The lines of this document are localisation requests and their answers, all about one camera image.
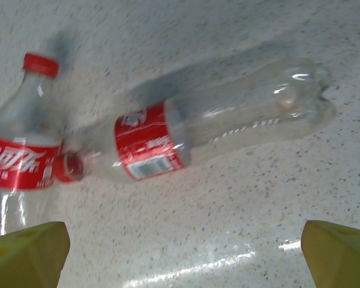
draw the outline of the coca-cola bottle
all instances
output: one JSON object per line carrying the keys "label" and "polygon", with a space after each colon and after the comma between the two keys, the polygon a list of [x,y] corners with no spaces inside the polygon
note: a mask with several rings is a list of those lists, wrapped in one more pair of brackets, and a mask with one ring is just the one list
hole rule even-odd
{"label": "coca-cola bottle", "polygon": [[17,92],[0,108],[0,235],[43,222],[64,123],[48,96],[59,63],[27,53]]}
{"label": "coca-cola bottle", "polygon": [[253,144],[304,137],[336,115],[326,69],[282,60],[245,78],[105,121],[89,146],[55,159],[61,182],[95,175],[132,182]]}

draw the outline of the clear plastic bottle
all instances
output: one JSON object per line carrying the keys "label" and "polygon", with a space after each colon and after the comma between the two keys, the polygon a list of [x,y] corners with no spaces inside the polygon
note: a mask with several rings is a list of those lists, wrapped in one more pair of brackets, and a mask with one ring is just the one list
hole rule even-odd
{"label": "clear plastic bottle", "polygon": [[322,97],[331,77],[307,58],[285,59],[245,78],[177,96],[106,121],[88,147],[55,159],[61,182],[95,175],[133,182],[201,164],[254,144],[297,139],[336,115]]}
{"label": "clear plastic bottle", "polygon": [[47,96],[59,64],[27,53],[17,92],[0,108],[0,235],[43,222],[64,123]]}

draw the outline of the coca-cola logo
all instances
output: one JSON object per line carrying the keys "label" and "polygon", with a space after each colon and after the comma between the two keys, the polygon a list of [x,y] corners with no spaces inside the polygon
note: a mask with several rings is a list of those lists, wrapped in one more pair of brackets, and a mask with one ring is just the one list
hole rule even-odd
{"label": "coca-cola logo", "polygon": [[0,147],[0,170],[37,172],[40,164],[37,160],[44,154],[29,148]]}

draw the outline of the yellow object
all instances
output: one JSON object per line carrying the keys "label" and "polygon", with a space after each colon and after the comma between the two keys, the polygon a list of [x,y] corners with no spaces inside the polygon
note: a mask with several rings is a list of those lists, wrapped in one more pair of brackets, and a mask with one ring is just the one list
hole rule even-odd
{"label": "yellow object", "polygon": [[0,236],[0,288],[55,288],[70,239],[63,222]]}
{"label": "yellow object", "polygon": [[360,230],[308,221],[301,248],[317,288],[360,288]]}

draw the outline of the bottle neck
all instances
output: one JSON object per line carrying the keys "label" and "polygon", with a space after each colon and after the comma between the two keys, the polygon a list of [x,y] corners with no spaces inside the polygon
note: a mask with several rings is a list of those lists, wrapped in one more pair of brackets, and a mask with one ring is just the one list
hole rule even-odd
{"label": "bottle neck", "polygon": [[54,159],[52,164],[53,175],[63,183],[79,181],[85,176],[84,165],[80,155],[67,152]]}
{"label": "bottle neck", "polygon": [[18,95],[40,98],[52,87],[53,79],[34,72],[25,71]]}

